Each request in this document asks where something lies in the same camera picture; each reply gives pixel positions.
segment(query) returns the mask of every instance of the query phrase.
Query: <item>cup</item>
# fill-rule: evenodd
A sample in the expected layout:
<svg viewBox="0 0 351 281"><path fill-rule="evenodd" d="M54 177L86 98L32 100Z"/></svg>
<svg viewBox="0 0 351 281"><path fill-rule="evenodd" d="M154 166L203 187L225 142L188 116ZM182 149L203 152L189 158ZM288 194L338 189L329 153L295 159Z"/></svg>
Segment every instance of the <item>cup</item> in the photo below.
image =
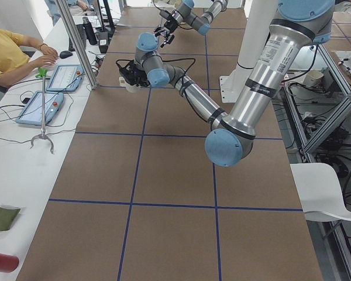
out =
<svg viewBox="0 0 351 281"><path fill-rule="evenodd" d="M309 87L318 85L324 75L318 70L311 70L304 78L303 84Z"/></svg>

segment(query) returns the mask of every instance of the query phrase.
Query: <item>brown paper table surface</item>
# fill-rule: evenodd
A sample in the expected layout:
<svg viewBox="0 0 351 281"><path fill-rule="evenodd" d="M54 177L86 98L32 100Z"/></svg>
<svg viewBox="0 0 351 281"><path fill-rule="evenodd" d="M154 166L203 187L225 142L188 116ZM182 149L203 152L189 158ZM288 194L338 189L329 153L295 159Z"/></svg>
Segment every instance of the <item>brown paper table surface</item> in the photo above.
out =
<svg viewBox="0 0 351 281"><path fill-rule="evenodd" d="M121 21L132 27L117 27L17 280L321 281L273 107L252 153L214 166L208 125L176 90L119 87L115 60L133 58L160 16L128 8ZM177 30L159 52L195 57L191 78L229 111L218 81L235 68L245 22L228 9L205 39Z"/></svg>

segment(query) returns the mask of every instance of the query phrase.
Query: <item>green clamp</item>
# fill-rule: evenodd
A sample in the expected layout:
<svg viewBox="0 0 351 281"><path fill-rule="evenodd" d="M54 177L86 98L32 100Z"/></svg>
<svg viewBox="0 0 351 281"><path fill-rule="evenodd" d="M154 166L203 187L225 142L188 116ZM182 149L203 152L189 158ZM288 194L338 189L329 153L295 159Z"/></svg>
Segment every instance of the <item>green clamp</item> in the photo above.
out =
<svg viewBox="0 0 351 281"><path fill-rule="evenodd" d="M38 67L39 74L35 75L36 78L42 78L47 76L47 70L45 68Z"/></svg>

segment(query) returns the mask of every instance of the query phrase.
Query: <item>label sticker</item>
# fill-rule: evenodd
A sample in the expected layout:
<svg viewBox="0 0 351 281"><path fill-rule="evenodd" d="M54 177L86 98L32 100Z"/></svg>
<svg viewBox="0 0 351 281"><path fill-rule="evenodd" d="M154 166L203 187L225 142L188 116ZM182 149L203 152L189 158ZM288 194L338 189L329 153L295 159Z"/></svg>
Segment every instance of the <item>label sticker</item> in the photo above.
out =
<svg viewBox="0 0 351 281"><path fill-rule="evenodd" d="M269 66L270 70L285 75L298 52L299 49L289 43L268 40L259 61Z"/></svg>

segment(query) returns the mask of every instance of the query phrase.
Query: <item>wristwatch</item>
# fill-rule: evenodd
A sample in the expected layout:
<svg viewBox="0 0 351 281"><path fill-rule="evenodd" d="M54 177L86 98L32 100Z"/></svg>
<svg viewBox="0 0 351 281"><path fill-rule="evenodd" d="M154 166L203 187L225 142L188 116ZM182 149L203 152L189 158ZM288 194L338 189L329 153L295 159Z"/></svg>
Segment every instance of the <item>wristwatch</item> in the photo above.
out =
<svg viewBox="0 0 351 281"><path fill-rule="evenodd" d="M42 43L42 44L40 44L38 47L37 47L37 49L39 50L39 51L41 51L41 47L43 46L43 45L46 45L46 46L48 46L47 44L45 44L45 43Z"/></svg>

